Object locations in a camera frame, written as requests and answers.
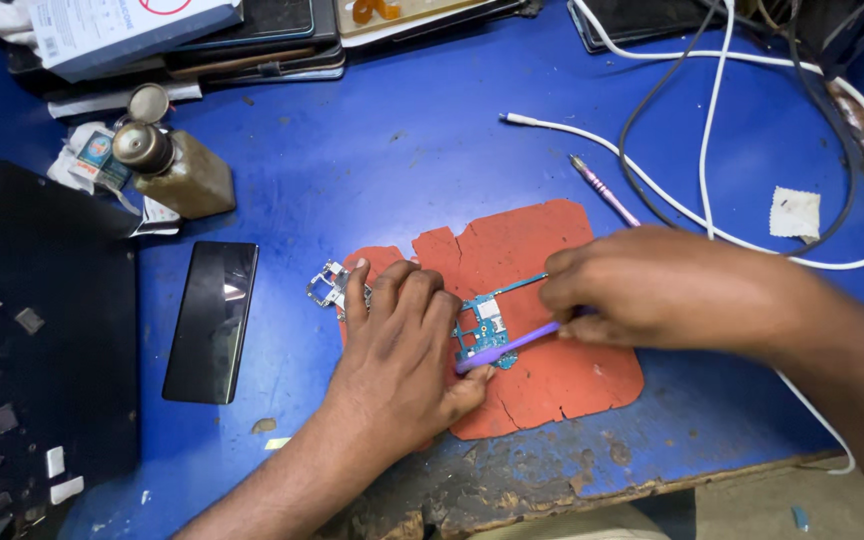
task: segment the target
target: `phone screen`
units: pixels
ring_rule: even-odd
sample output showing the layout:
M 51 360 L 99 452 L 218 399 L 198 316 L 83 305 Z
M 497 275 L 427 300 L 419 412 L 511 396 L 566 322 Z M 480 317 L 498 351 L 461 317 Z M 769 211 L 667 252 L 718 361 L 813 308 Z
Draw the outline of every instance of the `phone screen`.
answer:
M 178 310 L 162 397 L 229 404 L 235 398 L 258 246 L 196 242 Z

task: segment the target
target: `orange silicone mat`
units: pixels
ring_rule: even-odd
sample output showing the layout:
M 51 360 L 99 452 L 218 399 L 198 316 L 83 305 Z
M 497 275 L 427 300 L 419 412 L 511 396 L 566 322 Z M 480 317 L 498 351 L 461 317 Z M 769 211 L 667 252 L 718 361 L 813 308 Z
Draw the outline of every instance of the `orange silicone mat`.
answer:
M 478 218 L 458 237 L 448 227 L 428 230 L 412 246 L 422 268 L 440 272 L 446 290 L 468 300 L 540 274 L 548 256 L 592 239 L 582 204 L 555 199 Z M 344 264 L 352 268 L 363 257 L 371 261 L 371 283 L 402 259 L 402 253 L 396 247 L 366 247 L 349 255 Z M 496 296 L 510 339 L 549 321 L 538 296 L 544 282 Z M 345 325 L 339 326 L 345 341 Z M 457 377 L 453 369 L 458 350 L 458 340 L 453 339 L 445 374 L 450 381 Z M 499 369 L 488 383 L 486 402 L 450 430 L 460 439 L 504 436 L 629 405 L 642 386 L 642 370 L 632 349 L 548 336 L 520 349 L 509 370 Z

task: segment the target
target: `purple brush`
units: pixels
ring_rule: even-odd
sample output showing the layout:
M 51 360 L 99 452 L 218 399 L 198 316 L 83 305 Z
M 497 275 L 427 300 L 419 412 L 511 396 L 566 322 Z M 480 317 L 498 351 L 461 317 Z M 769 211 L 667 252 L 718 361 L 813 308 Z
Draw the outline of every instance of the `purple brush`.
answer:
M 548 336 L 553 332 L 559 329 L 560 324 L 556 321 L 553 321 L 547 325 L 540 326 L 529 333 L 526 333 L 522 337 L 512 339 L 509 343 L 501 347 L 493 347 L 491 349 L 479 350 L 474 356 L 466 358 L 461 362 L 455 364 L 455 372 L 459 374 L 466 373 L 467 371 L 473 370 L 479 366 L 484 366 L 486 364 L 491 364 L 493 362 L 498 361 L 498 358 L 502 355 L 508 353 L 509 351 L 513 351 L 522 347 L 526 343 L 530 343 L 539 339 L 543 336 Z

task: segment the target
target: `metal bottle cap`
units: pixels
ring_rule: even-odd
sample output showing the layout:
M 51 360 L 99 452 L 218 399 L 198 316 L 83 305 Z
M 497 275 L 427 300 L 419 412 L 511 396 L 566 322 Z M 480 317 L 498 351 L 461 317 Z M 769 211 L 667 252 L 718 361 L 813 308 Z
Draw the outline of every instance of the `metal bottle cap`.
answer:
M 128 115 L 143 124 L 155 124 L 169 111 L 169 93 L 158 84 L 140 85 L 128 98 Z
M 115 133 L 112 154 L 139 174 L 158 174 L 172 165 L 172 140 L 155 126 L 131 122 Z

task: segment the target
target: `white box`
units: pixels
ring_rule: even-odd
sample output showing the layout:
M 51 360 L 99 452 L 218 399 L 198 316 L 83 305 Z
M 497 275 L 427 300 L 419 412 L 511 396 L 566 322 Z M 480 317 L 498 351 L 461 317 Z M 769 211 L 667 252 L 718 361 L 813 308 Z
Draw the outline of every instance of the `white box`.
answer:
M 242 22 L 241 0 L 42 0 L 42 67 L 75 83 Z

